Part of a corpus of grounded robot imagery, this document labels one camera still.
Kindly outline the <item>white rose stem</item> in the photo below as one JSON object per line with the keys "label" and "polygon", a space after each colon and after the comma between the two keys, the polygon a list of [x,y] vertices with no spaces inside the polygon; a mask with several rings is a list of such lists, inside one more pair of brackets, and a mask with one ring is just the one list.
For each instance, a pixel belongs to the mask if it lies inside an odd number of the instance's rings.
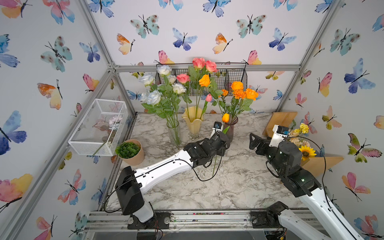
{"label": "white rose stem", "polygon": [[169,76],[167,76],[167,78],[168,78],[168,82],[170,85],[173,85],[175,83],[175,81],[177,80],[177,77],[174,75],[169,75]]}
{"label": "white rose stem", "polygon": [[139,82],[144,84],[145,87],[150,87],[154,84],[155,77],[152,74],[146,74],[139,79]]}
{"label": "white rose stem", "polygon": [[161,101],[161,93],[158,90],[142,93],[140,102],[148,105],[157,105]]}
{"label": "white rose stem", "polygon": [[172,85],[172,88],[173,88],[173,92],[177,95],[184,94],[187,91],[186,87],[182,84],[174,84]]}
{"label": "white rose stem", "polygon": [[172,69],[168,65],[161,65],[157,67],[157,72],[161,76],[169,76],[172,72]]}

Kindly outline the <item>yellow orange tulip bud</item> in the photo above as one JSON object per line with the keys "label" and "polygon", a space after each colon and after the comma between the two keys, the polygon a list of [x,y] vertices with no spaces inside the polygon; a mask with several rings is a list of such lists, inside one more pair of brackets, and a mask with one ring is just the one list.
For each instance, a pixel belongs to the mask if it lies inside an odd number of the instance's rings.
{"label": "yellow orange tulip bud", "polygon": [[232,121],[232,118],[231,118],[231,115],[228,114],[228,113],[225,113],[223,116],[222,116],[222,124],[217,124],[215,123],[214,124],[214,129],[216,127],[220,127],[220,129],[224,130],[225,133],[227,133],[227,128],[229,127],[230,123]]}

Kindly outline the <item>pink artificial rose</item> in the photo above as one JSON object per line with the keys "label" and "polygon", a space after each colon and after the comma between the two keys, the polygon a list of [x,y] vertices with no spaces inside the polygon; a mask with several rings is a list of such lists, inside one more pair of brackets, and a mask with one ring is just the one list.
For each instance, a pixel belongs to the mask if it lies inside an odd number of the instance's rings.
{"label": "pink artificial rose", "polygon": [[218,71],[217,64],[212,61],[205,61],[203,66],[203,73],[212,74]]}

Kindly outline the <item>orange flower front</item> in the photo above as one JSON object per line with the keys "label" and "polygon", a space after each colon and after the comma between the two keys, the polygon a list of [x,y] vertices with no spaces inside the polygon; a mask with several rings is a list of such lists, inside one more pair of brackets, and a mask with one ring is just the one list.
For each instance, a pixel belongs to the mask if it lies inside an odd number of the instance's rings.
{"label": "orange flower front", "polygon": [[237,100],[245,99],[246,98],[246,92],[244,90],[234,90],[233,96]]}

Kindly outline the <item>orange artificial flower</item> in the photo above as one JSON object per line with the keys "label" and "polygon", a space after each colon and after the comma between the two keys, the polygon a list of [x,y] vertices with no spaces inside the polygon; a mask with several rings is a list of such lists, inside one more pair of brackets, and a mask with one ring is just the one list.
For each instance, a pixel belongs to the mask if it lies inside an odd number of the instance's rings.
{"label": "orange artificial flower", "polygon": [[251,104],[259,97],[259,93],[252,89],[246,89],[242,93],[240,113],[244,111],[250,111]]}

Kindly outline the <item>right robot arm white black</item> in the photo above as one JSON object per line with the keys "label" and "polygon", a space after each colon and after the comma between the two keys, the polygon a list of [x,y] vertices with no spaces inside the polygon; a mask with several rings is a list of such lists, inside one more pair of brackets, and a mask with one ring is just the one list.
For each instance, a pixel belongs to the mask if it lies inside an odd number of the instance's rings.
{"label": "right robot arm white black", "polygon": [[270,173],[304,203],[323,226],[326,235],[301,220],[286,205],[278,202],[270,207],[270,220],[293,232],[302,240],[360,240],[362,236],[350,225],[328,198],[320,182],[301,167],[302,152],[288,138],[274,134],[269,141],[250,134],[249,148],[266,157]]}

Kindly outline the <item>pink tulip bud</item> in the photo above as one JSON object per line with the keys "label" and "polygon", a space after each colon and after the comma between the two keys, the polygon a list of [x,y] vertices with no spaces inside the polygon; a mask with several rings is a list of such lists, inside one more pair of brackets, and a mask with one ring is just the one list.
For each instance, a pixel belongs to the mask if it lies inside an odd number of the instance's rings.
{"label": "pink tulip bud", "polygon": [[205,103],[204,103],[204,107],[203,107],[203,110],[202,110],[202,114],[201,114],[201,118],[204,116],[204,114],[206,113],[206,110],[207,110],[207,107],[208,107],[208,104],[209,103],[212,103],[214,101],[213,97],[211,94],[208,94],[205,96]]}

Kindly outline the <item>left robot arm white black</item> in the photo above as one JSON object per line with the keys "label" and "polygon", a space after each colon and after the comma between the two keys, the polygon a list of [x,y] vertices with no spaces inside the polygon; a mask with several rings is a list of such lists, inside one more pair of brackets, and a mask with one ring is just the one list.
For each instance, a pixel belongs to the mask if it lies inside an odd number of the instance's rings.
{"label": "left robot arm white black", "polygon": [[216,156],[222,157],[228,143],[226,134],[215,132],[209,139],[188,143],[176,154],[149,167],[136,170],[124,168],[115,185],[122,215],[133,215],[141,223],[154,218],[153,207],[145,200],[144,194],[174,175],[204,166]]}

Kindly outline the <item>small orange marigold flower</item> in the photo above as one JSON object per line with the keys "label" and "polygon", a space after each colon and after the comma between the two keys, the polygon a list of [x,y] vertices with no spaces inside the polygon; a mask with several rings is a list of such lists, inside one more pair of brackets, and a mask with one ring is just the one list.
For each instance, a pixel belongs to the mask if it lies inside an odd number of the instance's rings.
{"label": "small orange marigold flower", "polygon": [[226,97],[229,94],[229,92],[225,89],[223,89],[222,92],[223,92],[222,94],[223,97]]}

